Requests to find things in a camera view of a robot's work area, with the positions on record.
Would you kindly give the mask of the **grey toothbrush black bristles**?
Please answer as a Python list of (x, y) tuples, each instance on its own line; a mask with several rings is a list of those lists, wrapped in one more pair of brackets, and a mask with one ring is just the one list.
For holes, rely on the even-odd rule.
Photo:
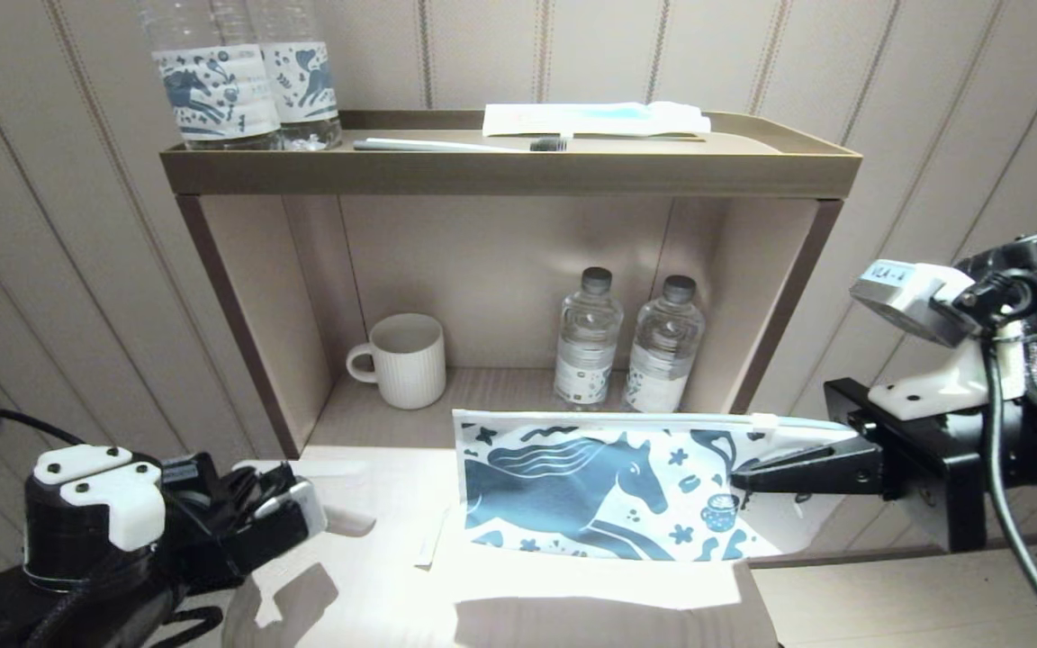
[(499, 147), (499, 145), (482, 145), (463, 142), (436, 142), (435, 140), (418, 139), (386, 139), (385, 137), (369, 137), (355, 140), (353, 149), (358, 151), (382, 152), (452, 152), (452, 153), (523, 153), (523, 152), (563, 152), (571, 140), (568, 137), (539, 137), (531, 140), (525, 148)]

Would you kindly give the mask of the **small white paper packet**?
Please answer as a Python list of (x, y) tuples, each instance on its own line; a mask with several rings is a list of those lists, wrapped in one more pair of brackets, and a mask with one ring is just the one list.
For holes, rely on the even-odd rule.
[(421, 528), (419, 550), (417, 550), (414, 559), (415, 569), (423, 571), (432, 569), (437, 550), (439, 550), (441, 542), (443, 542), (444, 529), (452, 512), (453, 509), (450, 506), (446, 506), (436, 512)]

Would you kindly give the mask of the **horse print zipper pouch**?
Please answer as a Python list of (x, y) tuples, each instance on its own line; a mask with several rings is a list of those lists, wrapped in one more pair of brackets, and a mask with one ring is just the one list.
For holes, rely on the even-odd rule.
[(736, 487), (762, 461), (853, 438), (770, 414), (452, 413), (466, 537), (626, 561), (733, 562), (807, 548), (833, 496)]

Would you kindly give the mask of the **wrapped toothbrush white packet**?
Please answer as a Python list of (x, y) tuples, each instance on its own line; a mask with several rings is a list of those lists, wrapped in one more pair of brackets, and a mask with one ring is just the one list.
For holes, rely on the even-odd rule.
[(696, 106), (654, 103), (493, 103), (482, 135), (600, 135), (614, 137), (700, 136), (713, 131)]

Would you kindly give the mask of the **beige shelf unit brown tray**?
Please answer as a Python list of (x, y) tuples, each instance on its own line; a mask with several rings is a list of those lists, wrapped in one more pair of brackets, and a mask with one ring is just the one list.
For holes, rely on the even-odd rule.
[(558, 299), (608, 266), (629, 313), (667, 275), (707, 317), (682, 407), (752, 408), (861, 154), (777, 122), (711, 115), (703, 139), (574, 139), (564, 151), (366, 152), (366, 137), (482, 142), (473, 111), (346, 111), (334, 150), (162, 152), (277, 443), (296, 459), (354, 397), (343, 357), (383, 317), (446, 330), (453, 384), (535, 378), (546, 408)]

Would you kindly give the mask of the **small clear water bottle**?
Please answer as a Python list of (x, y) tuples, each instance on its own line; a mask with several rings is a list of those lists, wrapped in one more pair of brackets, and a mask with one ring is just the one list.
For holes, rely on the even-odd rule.
[(681, 406), (707, 317), (695, 306), (695, 279), (667, 276), (662, 295), (638, 312), (623, 405), (643, 413)]
[(579, 290), (561, 303), (553, 391), (572, 410), (600, 408), (608, 400), (625, 318), (612, 284), (612, 272), (590, 266), (582, 272)]

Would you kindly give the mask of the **white ribbed mug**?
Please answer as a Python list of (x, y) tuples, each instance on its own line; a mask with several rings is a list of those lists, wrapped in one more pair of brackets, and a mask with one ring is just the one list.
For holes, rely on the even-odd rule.
[(345, 367), (354, 379), (377, 386), (392, 408), (431, 406), (447, 385), (443, 325), (424, 313), (395, 313), (370, 329), (366, 343), (351, 348)]

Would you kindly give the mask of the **clear bottle blue horse label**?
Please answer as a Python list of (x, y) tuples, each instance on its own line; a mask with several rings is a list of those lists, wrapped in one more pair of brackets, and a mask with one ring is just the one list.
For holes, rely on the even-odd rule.
[(338, 147), (342, 126), (318, 0), (247, 0), (285, 150)]
[(189, 150), (279, 150), (281, 124), (248, 0), (133, 0)]

